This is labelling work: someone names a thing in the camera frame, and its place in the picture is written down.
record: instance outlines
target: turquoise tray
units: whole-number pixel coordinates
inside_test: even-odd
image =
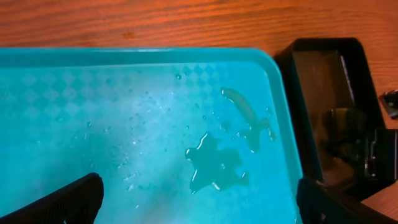
[[[0,49],[0,125],[0,217],[97,172],[95,223],[301,223],[260,50]]]

